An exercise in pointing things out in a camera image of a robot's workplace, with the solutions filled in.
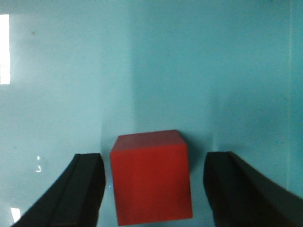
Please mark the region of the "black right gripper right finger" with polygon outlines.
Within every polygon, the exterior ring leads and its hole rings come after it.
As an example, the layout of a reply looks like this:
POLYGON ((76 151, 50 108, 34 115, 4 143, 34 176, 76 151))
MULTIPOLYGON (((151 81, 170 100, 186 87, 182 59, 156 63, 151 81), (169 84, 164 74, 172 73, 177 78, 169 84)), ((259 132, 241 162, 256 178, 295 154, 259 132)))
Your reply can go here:
POLYGON ((301 227, 303 200, 231 151, 209 152, 203 185, 217 227, 301 227))

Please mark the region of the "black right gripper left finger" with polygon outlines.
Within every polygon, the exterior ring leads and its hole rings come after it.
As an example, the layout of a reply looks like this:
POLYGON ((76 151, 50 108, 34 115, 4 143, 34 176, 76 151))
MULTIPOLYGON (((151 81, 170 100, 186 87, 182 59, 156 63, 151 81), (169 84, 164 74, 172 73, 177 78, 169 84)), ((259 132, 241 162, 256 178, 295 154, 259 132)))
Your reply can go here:
POLYGON ((16 227, 95 227, 106 187, 99 153, 76 154, 16 227))

